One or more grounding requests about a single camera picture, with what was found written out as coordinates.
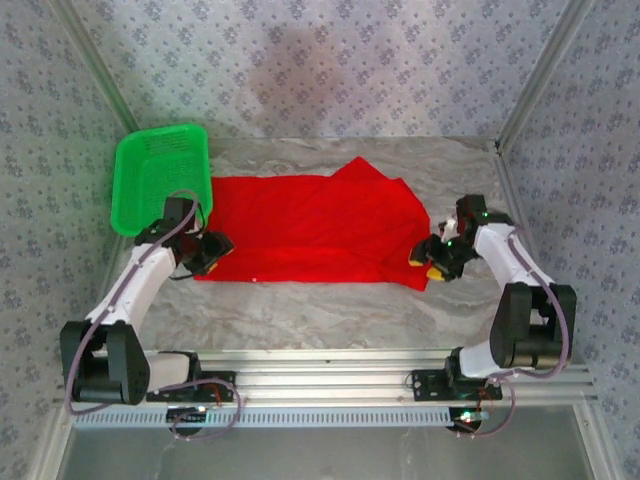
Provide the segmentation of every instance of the green plastic basket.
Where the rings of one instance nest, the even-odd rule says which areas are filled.
[[[111,225],[120,235],[138,235],[162,217],[167,197],[182,189],[198,195],[206,222],[213,193],[204,128],[176,125],[127,135],[116,149]]]

